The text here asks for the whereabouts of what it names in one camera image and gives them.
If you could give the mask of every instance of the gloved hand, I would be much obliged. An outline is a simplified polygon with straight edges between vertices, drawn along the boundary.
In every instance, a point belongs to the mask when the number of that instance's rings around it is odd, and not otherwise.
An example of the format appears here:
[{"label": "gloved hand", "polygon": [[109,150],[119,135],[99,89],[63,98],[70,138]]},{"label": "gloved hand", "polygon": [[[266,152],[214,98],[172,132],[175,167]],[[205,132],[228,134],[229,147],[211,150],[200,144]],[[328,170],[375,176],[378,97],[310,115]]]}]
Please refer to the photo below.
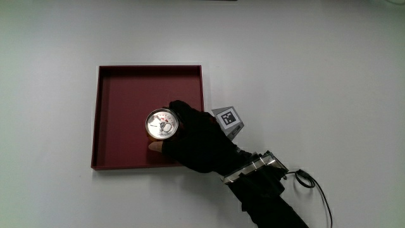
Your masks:
[{"label": "gloved hand", "polygon": [[215,117],[197,111],[183,101],[170,102],[184,129],[173,140],[152,142],[149,149],[162,152],[182,165],[201,173],[227,175],[245,164],[250,153],[237,152],[237,146],[222,132]]}]

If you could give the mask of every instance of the black sleeve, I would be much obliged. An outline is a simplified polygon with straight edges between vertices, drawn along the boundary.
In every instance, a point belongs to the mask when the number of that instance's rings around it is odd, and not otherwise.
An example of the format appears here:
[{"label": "black sleeve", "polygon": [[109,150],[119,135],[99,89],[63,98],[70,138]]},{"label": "black sleeve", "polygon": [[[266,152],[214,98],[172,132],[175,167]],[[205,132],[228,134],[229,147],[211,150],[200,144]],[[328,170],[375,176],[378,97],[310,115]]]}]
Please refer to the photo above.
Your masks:
[{"label": "black sleeve", "polygon": [[308,228],[280,197],[284,187],[277,172],[277,168],[265,167],[228,186],[242,203],[242,211],[247,212],[259,228]]}]

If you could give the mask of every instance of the tray rim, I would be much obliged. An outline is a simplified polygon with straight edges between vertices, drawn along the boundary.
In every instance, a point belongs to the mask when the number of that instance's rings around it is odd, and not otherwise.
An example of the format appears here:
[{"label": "tray rim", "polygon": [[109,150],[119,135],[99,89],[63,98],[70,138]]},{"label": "tray rim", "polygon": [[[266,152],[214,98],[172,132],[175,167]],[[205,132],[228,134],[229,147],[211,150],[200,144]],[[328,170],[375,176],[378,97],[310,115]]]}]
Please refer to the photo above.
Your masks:
[{"label": "tray rim", "polygon": [[201,92],[201,111],[204,111],[204,90],[203,90],[203,71],[201,65],[98,65],[97,66],[97,91],[96,91],[96,107],[94,110],[94,121],[93,121],[93,140],[92,140],[92,156],[91,156],[91,165],[90,167],[93,170],[117,170],[117,169],[131,169],[131,168],[163,168],[163,167],[181,167],[180,163],[173,163],[173,164],[155,164],[155,165],[105,165],[100,166],[97,165],[97,156],[98,154],[98,138],[99,138],[99,128],[100,128],[100,118],[101,118],[101,101],[102,101],[102,91],[103,88],[103,77],[105,75],[101,75],[101,70],[103,68],[115,68],[115,67],[128,67],[128,68],[137,68],[137,67],[197,67],[199,72],[199,87]]}]

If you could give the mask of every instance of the white surface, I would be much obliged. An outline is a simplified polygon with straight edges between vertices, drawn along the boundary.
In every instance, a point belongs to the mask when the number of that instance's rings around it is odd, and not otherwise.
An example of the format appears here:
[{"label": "white surface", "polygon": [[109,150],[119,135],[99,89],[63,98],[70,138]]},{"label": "white surface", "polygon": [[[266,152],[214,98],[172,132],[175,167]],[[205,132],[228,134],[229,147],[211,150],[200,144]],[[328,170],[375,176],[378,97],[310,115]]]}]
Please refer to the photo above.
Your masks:
[{"label": "white surface", "polygon": [[[403,6],[0,1],[0,41],[0,227],[255,227],[215,174],[90,168],[96,67],[155,61],[203,63],[206,109],[312,174],[334,227],[405,224]],[[292,180],[283,197],[327,227]]]}]

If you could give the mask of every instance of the finger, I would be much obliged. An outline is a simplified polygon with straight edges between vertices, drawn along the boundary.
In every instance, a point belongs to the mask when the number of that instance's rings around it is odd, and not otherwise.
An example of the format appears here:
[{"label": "finger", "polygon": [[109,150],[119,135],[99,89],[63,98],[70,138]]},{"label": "finger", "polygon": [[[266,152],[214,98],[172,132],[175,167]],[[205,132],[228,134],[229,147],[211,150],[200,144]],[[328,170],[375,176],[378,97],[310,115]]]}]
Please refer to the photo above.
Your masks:
[{"label": "finger", "polygon": [[163,145],[163,141],[152,142],[149,145],[149,149],[161,153],[162,152],[162,145]]}]

